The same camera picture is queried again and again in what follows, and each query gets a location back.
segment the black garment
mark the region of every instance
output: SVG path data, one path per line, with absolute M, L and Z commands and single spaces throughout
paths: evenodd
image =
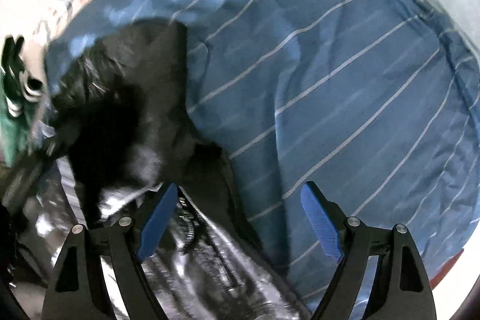
M 52 104 L 57 123 L 82 119 L 69 160 L 83 185 L 75 192 L 87 225 L 110 224 L 149 197 L 148 190 L 175 182 L 184 197 L 157 253 L 143 264 L 167 316 L 309 319 L 261 258 L 226 153 L 190 121 L 186 80 L 186 28 L 161 20 L 97 41 L 63 76 Z M 124 316 L 118 308 L 117 316 Z

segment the blue striped fabric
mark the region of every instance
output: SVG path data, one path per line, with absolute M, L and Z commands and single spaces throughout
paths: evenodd
M 479 67 L 445 16 L 413 0 L 93 0 L 46 55 L 51 92 L 97 37 L 157 16 L 189 28 L 188 113 L 310 307 L 336 264 L 303 212 L 307 180 L 370 226 L 407 224 L 429 276 L 468 240 Z

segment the blue gripper pad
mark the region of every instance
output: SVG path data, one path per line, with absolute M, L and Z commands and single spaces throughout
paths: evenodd
M 137 259 L 140 260 L 140 262 L 143 262 L 157 249 L 158 242 L 162 238 L 170 217 L 177 206 L 177 200 L 177 185 L 172 183 L 155 207 L 140 233 L 140 245 L 138 246 L 137 251 Z
M 300 200 L 323 252 L 339 263 L 343 257 L 343 252 L 340 247 L 337 229 L 335 229 L 328 214 L 308 184 L 302 186 Z

